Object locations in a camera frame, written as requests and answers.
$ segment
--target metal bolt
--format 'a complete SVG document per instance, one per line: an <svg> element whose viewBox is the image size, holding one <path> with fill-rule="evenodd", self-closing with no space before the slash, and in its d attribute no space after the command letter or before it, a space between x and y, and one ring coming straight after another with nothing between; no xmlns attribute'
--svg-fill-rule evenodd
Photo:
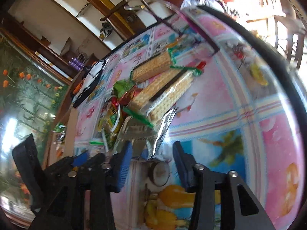
<svg viewBox="0 0 307 230"><path fill-rule="evenodd" d="M228 172L228 174L229 174L230 176L232 176L232 177L237 177L237 176L238 176L237 171L234 171L234 170L230 170L230 171Z"/></svg>
<svg viewBox="0 0 307 230"><path fill-rule="evenodd" d="M200 163L195 164L194 167L197 168L198 170L203 170L203 169L205 169L205 166L202 165L202 164L200 164Z"/></svg>
<svg viewBox="0 0 307 230"><path fill-rule="evenodd" d="M104 170L109 170L109 169L111 168L111 164L109 164L109 163L103 163L103 164L101 165L101 167L102 167Z"/></svg>
<svg viewBox="0 0 307 230"><path fill-rule="evenodd" d="M77 175L77 172L72 170L72 171L69 171L68 173L68 177L75 177Z"/></svg>

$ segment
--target cardboard box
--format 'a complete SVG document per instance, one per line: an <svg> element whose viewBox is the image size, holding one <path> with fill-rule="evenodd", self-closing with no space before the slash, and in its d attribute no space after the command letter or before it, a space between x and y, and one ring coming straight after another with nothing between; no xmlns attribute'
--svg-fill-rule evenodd
<svg viewBox="0 0 307 230"><path fill-rule="evenodd" d="M49 150L49 158L48 158L48 166L51 164L54 164L58 160L60 160L62 157L65 156L73 156L74 155L74 145L75 145L75 137L77 134L77 122L78 122L78 115L79 112L77 109L71 107L65 115L60 119L60 123L66 125L66 133L65 133L65 142L60 144L60 148L63 149L63 154L61 157L57 157L56 148L58 147L58 144L55 144L56 135L59 133L54 132L50 150Z"/></svg>

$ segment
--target printed tablecloth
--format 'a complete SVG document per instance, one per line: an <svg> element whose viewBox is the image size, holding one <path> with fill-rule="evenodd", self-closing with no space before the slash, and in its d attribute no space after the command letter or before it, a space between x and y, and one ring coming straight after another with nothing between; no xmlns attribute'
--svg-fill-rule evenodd
<svg viewBox="0 0 307 230"><path fill-rule="evenodd" d="M186 221L177 228L188 226L192 209L167 207L165 204L168 203L161 198L162 192L171 191L169 185L180 185L171 149L172 143L178 140L185 152L193 154L198 163L211 170L224 173L236 170L259 199L275 228L286 229L298 212L305 175L302 141L288 98L257 53L255 58L262 62L258 65L268 84L261 85L251 76L250 70L229 47L229 43L246 44L236 32L200 9L190 9L187 13L197 20L221 50L209 57L211 49L202 43L196 49L181 49L177 54L179 64L201 60L207 64L204 73L176 103L177 114L160 148L160 154L168 159L171 177L165 186L157 187L148 178L150 163L132 161L124 189L111 195L116 228L150 229L144 223L144 215L148 193L152 192L158 192L158 208ZM169 22L192 33L177 15ZM129 78L132 68L164 51L176 36L170 28L159 24L109 57L99 85L78 108L76 154L87 149L91 139L101 137L99 110L114 83ZM139 87L146 87L152 80ZM168 199L178 200L178 203L183 200L175 192L170 193ZM216 229L219 229L218 203L215 221Z"/></svg>

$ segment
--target foil packet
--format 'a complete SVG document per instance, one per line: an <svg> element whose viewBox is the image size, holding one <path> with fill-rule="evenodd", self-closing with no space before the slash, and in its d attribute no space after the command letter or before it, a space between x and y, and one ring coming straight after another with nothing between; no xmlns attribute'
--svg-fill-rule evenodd
<svg viewBox="0 0 307 230"><path fill-rule="evenodd" d="M114 144L114 153L119 153L126 141L132 143L133 159L149 161L162 160L157 156L165 134L176 114L176 108L171 108L154 126L149 127L138 119L129 116L125 119Z"/></svg>

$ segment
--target snack package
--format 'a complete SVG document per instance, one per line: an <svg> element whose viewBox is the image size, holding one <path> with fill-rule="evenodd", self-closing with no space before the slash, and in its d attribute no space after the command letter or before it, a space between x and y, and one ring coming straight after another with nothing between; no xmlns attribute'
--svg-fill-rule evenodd
<svg viewBox="0 0 307 230"><path fill-rule="evenodd" d="M191 86L193 80L191 70L170 69L134 97L126 112L139 119L144 118L154 126Z"/></svg>
<svg viewBox="0 0 307 230"><path fill-rule="evenodd" d="M169 53L169 55L171 56L172 59L175 59L176 56L178 56L179 54L192 50L194 47L199 46L197 42L195 42L195 39L191 36L186 36L186 37L182 37L178 40L177 44L173 45L173 46L169 46L167 51ZM203 65L203 61L200 64L193 64L191 65L191 63L186 63L183 64L181 63L180 65L176 62L173 61L172 65L170 66L170 68L177 68L177 69L182 69L182 70L194 70L193 74L195 76L200 76L202 74L202 68L204 67Z"/></svg>
<svg viewBox="0 0 307 230"><path fill-rule="evenodd" d="M126 141L132 143L132 157L138 160L163 159L156 153L175 116L176 108L170 109L154 128L129 116L126 118L114 144L114 153L121 152Z"/></svg>
<svg viewBox="0 0 307 230"><path fill-rule="evenodd" d="M135 83L142 83L170 69L173 61L175 60L171 59L168 51L153 56L133 68L130 73L130 80Z"/></svg>
<svg viewBox="0 0 307 230"><path fill-rule="evenodd" d="M134 83L125 79L118 80L113 85L113 94L118 98L122 98L132 87Z"/></svg>
<svg viewBox="0 0 307 230"><path fill-rule="evenodd" d="M119 104L112 102L112 99L105 105L106 109L102 118L102 139L107 151L112 150L117 134L124 122L122 110Z"/></svg>
<svg viewBox="0 0 307 230"><path fill-rule="evenodd" d="M141 90L131 81L119 80L114 84L112 93L117 97L121 106L126 106Z"/></svg>
<svg viewBox="0 0 307 230"><path fill-rule="evenodd" d="M60 133L66 130L66 125L62 124L62 123L57 123L56 126L54 127L53 131Z"/></svg>

